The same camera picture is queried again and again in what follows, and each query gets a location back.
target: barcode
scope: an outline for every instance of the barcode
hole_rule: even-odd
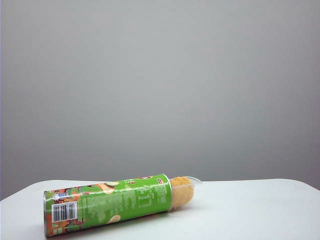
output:
[[[78,206],[76,201],[53,204],[51,206],[52,222],[60,222],[78,218]]]

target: label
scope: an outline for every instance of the label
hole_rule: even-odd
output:
[[[47,237],[168,211],[171,187],[163,175],[44,192]]]

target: pringles can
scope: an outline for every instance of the pringles can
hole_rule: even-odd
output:
[[[46,237],[172,211],[194,195],[194,177],[137,177],[44,192]]]

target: white table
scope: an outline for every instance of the white table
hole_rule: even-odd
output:
[[[50,180],[1,201],[1,240],[45,239],[43,191],[100,183]],[[300,181],[207,181],[164,212],[53,236],[52,240],[320,240],[320,191]]]

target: clear plastic lid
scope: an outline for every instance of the clear plastic lid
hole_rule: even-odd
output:
[[[201,184],[201,180],[192,176],[177,176],[169,179],[171,184],[172,203],[170,211],[173,211],[188,202],[194,196],[194,188]]]

